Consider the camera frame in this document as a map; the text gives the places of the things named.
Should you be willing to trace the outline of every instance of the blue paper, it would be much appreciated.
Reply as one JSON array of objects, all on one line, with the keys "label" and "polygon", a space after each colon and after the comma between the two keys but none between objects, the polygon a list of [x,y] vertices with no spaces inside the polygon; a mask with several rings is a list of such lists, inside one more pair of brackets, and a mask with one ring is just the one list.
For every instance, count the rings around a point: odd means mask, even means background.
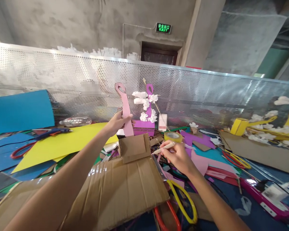
[{"label": "blue paper", "polygon": [[0,133],[54,126],[46,90],[0,97]]},{"label": "blue paper", "polygon": [[[22,146],[28,143],[34,142],[35,140],[27,141],[32,138],[33,136],[26,135],[23,133],[18,133],[18,134],[1,139],[0,146],[4,144],[9,144],[9,145],[0,147],[0,170],[4,170],[14,165],[17,165],[21,161],[22,158],[13,160],[10,157],[10,155],[12,154],[13,151],[21,148]],[[22,142],[22,141],[27,141],[27,142],[18,143],[18,144],[10,144],[10,143],[16,143],[16,142]],[[21,152],[18,153],[18,155],[24,153],[25,151],[26,150],[22,150]]]},{"label": "blue paper", "polygon": [[[11,176],[19,181],[26,181],[26,180],[32,180],[37,178],[40,174],[45,172],[49,167],[54,165],[56,162],[53,160],[46,161],[44,163],[32,166],[30,168],[26,168],[24,170],[21,170],[19,172],[16,172],[12,174]],[[6,173],[10,174],[13,169],[8,170]]]}]

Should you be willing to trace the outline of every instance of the yellow tape roll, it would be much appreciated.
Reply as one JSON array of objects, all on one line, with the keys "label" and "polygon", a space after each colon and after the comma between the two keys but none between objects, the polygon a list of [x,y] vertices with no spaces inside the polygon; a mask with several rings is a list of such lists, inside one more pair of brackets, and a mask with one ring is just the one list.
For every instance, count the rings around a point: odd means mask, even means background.
[{"label": "yellow tape roll", "polygon": [[183,140],[183,136],[179,133],[175,132],[165,132],[164,133],[164,139],[165,140],[172,140],[177,143],[181,143]]}]

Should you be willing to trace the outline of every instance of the green exit sign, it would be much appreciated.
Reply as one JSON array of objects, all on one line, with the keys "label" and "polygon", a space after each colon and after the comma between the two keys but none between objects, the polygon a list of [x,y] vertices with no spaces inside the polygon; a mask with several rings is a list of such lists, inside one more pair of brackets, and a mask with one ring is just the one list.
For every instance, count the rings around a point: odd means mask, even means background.
[{"label": "green exit sign", "polygon": [[170,31],[171,31],[171,25],[167,25],[164,23],[157,23],[156,32],[162,32],[162,33],[170,34]]}]

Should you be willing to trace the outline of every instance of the blurred label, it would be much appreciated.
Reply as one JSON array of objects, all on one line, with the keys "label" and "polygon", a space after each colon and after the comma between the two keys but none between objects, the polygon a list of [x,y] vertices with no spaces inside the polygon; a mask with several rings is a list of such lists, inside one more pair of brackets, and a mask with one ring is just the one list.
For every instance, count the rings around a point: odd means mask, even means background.
[{"label": "blurred label", "polygon": [[81,82],[81,96],[100,96],[101,88],[99,82]]},{"label": "blurred label", "polygon": [[165,132],[167,130],[167,114],[159,114],[158,130]]}]

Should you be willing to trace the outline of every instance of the yellow-handled scissors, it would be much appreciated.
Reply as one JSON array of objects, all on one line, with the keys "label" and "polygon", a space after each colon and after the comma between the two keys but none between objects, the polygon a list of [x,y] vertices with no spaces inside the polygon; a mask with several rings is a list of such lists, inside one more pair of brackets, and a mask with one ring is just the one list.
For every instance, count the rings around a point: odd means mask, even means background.
[{"label": "yellow-handled scissors", "polygon": [[[164,182],[167,182],[168,185],[170,186],[171,191],[172,191],[172,193],[173,193],[173,195],[174,195],[174,197],[175,197],[175,199],[176,199],[176,201],[177,201],[177,203],[178,203],[178,205],[179,205],[180,210],[182,211],[183,215],[185,216],[186,220],[187,220],[190,224],[196,224],[196,223],[197,223],[196,206],[195,206],[193,200],[190,198],[188,192],[187,192],[184,188],[182,188],[180,185],[178,185],[176,182],[174,182],[173,180],[167,179],[166,176],[164,175],[163,171],[161,170],[161,166],[160,166],[159,163],[157,162],[155,156],[152,155],[152,157],[153,157],[153,160],[154,160],[154,162],[155,162],[155,164],[156,164],[156,167],[157,167],[157,169],[158,169],[158,171],[159,171],[159,173],[160,173],[160,176],[162,177],[163,181],[164,181]],[[193,218],[190,218],[190,217],[188,216],[187,212],[185,211],[185,209],[184,209],[184,207],[183,207],[183,205],[182,205],[182,203],[181,203],[181,201],[180,201],[180,199],[179,199],[179,197],[178,197],[178,194],[177,194],[174,186],[177,187],[179,190],[181,190],[181,191],[185,194],[185,196],[187,197],[187,199],[189,200],[189,202],[190,202],[190,204],[191,204],[191,206],[192,206],[192,210],[193,210]]]}]

